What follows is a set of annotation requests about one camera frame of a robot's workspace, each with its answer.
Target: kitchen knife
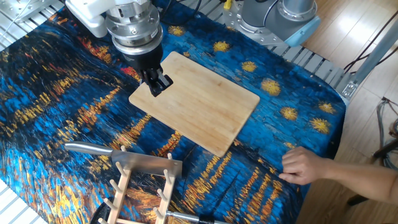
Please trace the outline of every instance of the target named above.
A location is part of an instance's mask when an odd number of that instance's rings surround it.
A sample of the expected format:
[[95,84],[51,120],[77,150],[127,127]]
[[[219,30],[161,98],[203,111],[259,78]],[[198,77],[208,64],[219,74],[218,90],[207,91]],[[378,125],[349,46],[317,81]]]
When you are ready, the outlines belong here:
[[129,169],[134,172],[164,175],[164,170],[167,169],[169,176],[181,176],[182,161],[148,156],[134,152],[123,152],[120,150],[113,150],[110,147],[79,141],[66,142],[65,149],[68,151],[83,152],[92,155],[110,156],[114,164],[116,162],[120,162],[123,169]]

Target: blue tablecloth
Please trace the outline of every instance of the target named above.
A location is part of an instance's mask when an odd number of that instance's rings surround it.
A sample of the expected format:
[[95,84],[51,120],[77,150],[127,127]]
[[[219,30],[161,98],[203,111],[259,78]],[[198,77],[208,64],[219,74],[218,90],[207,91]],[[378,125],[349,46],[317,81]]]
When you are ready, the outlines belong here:
[[[192,10],[176,4],[178,19]],[[280,180],[295,146],[320,156],[338,147],[345,104],[335,90],[203,14],[164,26],[164,57],[176,51],[261,100],[224,157],[216,157],[129,104],[139,77],[113,47],[65,10],[0,53],[0,178],[49,223],[88,223],[119,173],[105,156],[64,150],[86,141],[183,161],[170,210],[236,223],[293,223],[308,186]],[[121,216],[153,222],[164,178],[134,174]]]

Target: human hand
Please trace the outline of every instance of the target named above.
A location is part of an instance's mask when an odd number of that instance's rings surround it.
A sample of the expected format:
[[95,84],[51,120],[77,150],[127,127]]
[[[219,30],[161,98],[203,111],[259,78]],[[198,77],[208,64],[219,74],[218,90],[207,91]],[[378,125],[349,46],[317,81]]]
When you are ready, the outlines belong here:
[[304,147],[297,147],[282,156],[284,172],[279,174],[279,178],[293,184],[309,184],[325,178],[332,163],[331,159],[321,158]]

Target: human arm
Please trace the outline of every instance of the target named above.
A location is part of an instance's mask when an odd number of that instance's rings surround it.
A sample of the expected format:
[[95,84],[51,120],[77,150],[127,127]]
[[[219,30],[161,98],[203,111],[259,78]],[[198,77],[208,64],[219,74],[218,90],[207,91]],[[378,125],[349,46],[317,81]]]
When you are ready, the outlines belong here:
[[335,180],[364,197],[398,205],[398,172],[366,164],[344,164],[318,157],[298,147],[282,157],[283,174],[279,177],[294,184],[308,184],[317,179]]

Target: wooden cutting board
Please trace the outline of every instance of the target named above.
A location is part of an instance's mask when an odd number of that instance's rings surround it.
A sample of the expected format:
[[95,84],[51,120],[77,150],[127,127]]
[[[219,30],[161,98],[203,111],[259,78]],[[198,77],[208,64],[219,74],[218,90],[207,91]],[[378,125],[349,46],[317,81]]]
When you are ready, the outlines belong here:
[[129,97],[130,103],[214,155],[224,156],[260,98],[176,52],[162,67],[174,84],[153,97],[143,83]]

